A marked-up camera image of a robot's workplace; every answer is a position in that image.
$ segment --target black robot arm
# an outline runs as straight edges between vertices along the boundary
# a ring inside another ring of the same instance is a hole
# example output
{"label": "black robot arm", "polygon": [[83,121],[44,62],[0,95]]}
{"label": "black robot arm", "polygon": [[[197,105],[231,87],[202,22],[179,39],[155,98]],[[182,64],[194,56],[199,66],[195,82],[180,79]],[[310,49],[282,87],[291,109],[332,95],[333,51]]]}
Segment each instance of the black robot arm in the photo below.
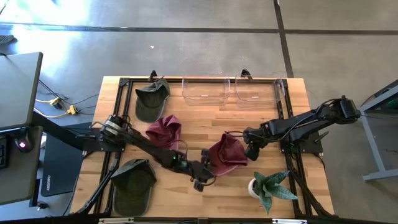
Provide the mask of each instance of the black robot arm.
{"label": "black robot arm", "polygon": [[246,128],[243,131],[244,142],[248,145],[245,155],[255,161],[260,148],[270,142],[286,138],[296,144],[332,124],[354,123],[361,113],[352,100],[345,96],[322,103],[317,109],[299,114],[289,119],[272,119],[260,124],[260,128]]}
{"label": "black robot arm", "polygon": [[[95,122],[93,125],[95,124],[102,125],[99,131],[101,142],[105,142],[109,146],[123,147],[127,143],[137,146],[150,154],[162,167],[191,176],[192,181],[195,181],[194,188],[199,191],[202,191],[203,187],[208,185],[206,183],[209,179],[215,178],[210,169],[208,151],[205,149],[201,152],[201,161],[189,161],[187,155],[180,151],[156,146],[119,116],[111,115],[104,124]],[[121,128],[123,126],[128,126],[128,131],[124,131]]]}

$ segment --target gray desk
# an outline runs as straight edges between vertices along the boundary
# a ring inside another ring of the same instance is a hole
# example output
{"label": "gray desk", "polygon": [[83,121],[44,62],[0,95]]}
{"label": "gray desk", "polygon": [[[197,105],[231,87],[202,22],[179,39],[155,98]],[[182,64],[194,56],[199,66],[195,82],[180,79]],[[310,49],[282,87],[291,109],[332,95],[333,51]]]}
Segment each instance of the gray desk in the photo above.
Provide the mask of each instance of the gray desk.
{"label": "gray desk", "polygon": [[[0,56],[0,131],[29,126],[32,121],[43,54]],[[35,190],[41,127],[29,131],[34,148],[21,153],[10,139],[8,167],[0,169],[0,205],[31,198]]]}
{"label": "gray desk", "polygon": [[[398,85],[379,95],[360,109],[362,115],[374,117],[398,116],[398,110],[381,108],[398,98]],[[398,176],[398,118],[377,119],[363,116],[362,123],[368,137],[378,172],[363,176],[364,181]]]}

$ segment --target clear plastic container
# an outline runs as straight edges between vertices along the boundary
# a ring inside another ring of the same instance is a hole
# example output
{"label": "clear plastic container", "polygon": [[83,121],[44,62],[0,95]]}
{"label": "clear plastic container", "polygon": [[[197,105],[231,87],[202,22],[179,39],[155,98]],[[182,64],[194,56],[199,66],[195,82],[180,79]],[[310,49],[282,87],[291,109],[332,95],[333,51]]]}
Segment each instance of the clear plastic container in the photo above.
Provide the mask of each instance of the clear plastic container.
{"label": "clear plastic container", "polygon": [[182,96],[188,105],[225,105],[230,94],[229,77],[226,75],[182,77]]}
{"label": "clear plastic container", "polygon": [[[270,76],[280,77],[278,73]],[[280,78],[253,80],[238,74],[235,77],[235,91],[240,107],[273,107],[285,97],[284,84]]]}

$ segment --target yellow connector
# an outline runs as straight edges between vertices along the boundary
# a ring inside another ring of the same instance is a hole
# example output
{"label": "yellow connector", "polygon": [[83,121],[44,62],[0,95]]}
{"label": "yellow connector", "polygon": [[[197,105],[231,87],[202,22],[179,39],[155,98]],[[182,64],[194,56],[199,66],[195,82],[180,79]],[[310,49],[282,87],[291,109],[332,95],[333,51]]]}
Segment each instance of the yellow connector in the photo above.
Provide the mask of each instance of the yellow connector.
{"label": "yellow connector", "polygon": [[60,101],[60,98],[55,98],[54,100],[50,100],[50,105],[54,106],[54,104],[58,103]]}
{"label": "yellow connector", "polygon": [[50,105],[53,106],[56,109],[62,109],[62,106],[60,104],[60,98],[55,98],[54,100],[49,101]]}
{"label": "yellow connector", "polygon": [[68,114],[70,114],[70,115],[76,115],[77,114],[75,106],[73,106],[73,105],[69,106]]}

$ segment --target computer mouse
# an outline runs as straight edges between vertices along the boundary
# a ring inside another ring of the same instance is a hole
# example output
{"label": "computer mouse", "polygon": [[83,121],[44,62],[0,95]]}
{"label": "computer mouse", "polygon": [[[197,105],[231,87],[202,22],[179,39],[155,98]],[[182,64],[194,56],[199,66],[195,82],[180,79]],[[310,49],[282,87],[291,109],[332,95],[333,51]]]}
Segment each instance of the computer mouse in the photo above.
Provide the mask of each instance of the computer mouse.
{"label": "computer mouse", "polygon": [[14,142],[18,149],[23,153],[30,152],[33,149],[32,144],[30,143],[27,128],[21,129],[20,133],[15,135]]}

